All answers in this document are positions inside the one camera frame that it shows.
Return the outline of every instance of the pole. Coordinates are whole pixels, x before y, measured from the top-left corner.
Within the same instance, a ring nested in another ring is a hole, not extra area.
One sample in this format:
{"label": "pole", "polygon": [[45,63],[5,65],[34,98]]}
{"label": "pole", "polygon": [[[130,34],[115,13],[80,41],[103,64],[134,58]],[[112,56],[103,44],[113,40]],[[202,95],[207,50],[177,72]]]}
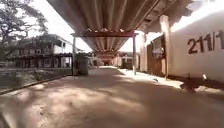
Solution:
{"label": "pole", "polygon": [[170,25],[169,25],[169,17],[162,15],[160,17],[160,25],[162,32],[164,33],[165,37],[165,53],[166,53],[166,58],[165,58],[165,78],[167,80],[169,76],[169,69],[170,69],[170,62],[171,62],[171,42],[170,42]]}
{"label": "pole", "polygon": [[76,37],[73,39],[73,45],[72,45],[72,76],[77,75],[77,69],[76,69]]}
{"label": "pole", "polygon": [[133,60],[132,60],[132,65],[133,65],[134,75],[136,75],[136,40],[135,40],[135,36],[133,37]]}

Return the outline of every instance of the steel column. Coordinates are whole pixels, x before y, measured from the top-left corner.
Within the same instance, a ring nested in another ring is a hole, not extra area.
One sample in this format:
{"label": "steel column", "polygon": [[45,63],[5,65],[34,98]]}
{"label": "steel column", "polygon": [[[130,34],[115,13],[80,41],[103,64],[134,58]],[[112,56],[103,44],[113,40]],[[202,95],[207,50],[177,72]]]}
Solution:
{"label": "steel column", "polygon": [[134,75],[136,75],[136,39],[135,39],[135,36],[133,36],[133,59],[132,59],[132,65],[133,65]]}

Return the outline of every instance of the canopy roof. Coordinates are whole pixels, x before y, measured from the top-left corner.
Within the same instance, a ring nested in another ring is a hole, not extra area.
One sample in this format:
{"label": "canopy roof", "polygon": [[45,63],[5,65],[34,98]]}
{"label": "canopy roof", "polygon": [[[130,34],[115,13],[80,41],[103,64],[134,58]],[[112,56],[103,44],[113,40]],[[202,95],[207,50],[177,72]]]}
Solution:
{"label": "canopy roof", "polygon": [[[191,13],[191,0],[48,0],[76,31],[160,31],[159,16],[170,16],[171,24]],[[118,51],[127,38],[83,38],[93,51]]]}

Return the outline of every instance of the concrete platform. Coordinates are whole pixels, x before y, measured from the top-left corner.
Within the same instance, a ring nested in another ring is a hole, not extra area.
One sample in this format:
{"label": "concrete platform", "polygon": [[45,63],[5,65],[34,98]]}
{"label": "concrete platform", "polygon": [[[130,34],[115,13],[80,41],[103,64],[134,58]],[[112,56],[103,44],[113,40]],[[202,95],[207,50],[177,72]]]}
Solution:
{"label": "concrete platform", "polygon": [[222,128],[224,102],[112,67],[0,97],[0,128]]}

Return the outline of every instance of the two-story building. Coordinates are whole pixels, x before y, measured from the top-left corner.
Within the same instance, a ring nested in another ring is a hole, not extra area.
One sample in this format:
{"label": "two-story building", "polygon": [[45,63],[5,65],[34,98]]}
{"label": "two-story building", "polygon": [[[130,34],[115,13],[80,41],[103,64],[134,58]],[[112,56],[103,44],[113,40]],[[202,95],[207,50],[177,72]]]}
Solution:
{"label": "two-story building", "polygon": [[71,67],[72,43],[52,34],[26,39],[18,42],[8,60],[17,68]]}

